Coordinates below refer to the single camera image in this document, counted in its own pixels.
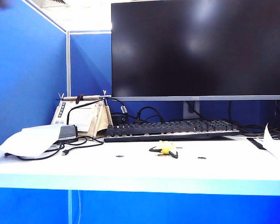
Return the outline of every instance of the black monitor screen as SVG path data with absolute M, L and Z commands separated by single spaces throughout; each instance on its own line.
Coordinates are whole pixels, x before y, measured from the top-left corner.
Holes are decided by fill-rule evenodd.
M 112 4 L 112 96 L 280 99 L 280 0 Z

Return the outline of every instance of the white paper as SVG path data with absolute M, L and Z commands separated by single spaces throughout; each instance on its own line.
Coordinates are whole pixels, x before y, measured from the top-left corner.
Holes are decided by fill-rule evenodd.
M 18 156 L 36 157 L 50 148 L 60 134 L 61 125 L 23 128 L 0 145 L 0 151 Z
M 268 129 L 267 125 L 265 128 L 264 138 L 263 138 L 263 148 L 273 154 L 276 158 L 280 159 L 280 140 L 274 140 Z
M 82 101 L 83 103 L 79 104 L 86 104 L 90 103 L 91 101 Z M 52 124 L 64 124 L 66 125 L 67 114 L 69 111 L 76 107 L 76 103 L 74 101 L 61 101 L 59 105 L 59 114 L 55 117 L 52 121 Z M 81 108 L 74 109 L 70 112 L 70 119 L 69 125 L 77 126 L 78 131 L 80 132 L 87 132 L 90 128 L 92 118 L 94 116 L 94 108 L 96 104 L 84 106 Z

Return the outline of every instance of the desk surface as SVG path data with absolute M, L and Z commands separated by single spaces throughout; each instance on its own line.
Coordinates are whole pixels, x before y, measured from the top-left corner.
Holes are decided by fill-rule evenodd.
M 280 196 L 280 160 L 233 138 L 176 141 L 178 159 L 149 152 L 156 142 L 105 143 L 42 161 L 0 152 L 0 188 Z

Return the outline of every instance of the keyboard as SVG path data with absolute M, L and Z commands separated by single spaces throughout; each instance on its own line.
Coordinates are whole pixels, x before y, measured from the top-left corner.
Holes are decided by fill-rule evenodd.
M 108 126 L 105 142 L 153 141 L 174 139 L 210 139 L 237 135 L 236 125 L 224 120 L 183 120 L 165 123 Z

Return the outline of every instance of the small yellow toy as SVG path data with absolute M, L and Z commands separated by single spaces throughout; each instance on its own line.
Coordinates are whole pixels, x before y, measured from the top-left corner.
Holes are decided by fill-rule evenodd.
M 159 145 L 152 147 L 149 149 L 150 152 L 158 152 L 158 153 L 163 153 L 166 155 L 171 155 L 173 158 L 178 158 L 178 153 L 176 154 L 172 153 L 171 150 L 175 149 L 173 143 L 171 141 L 159 141 Z

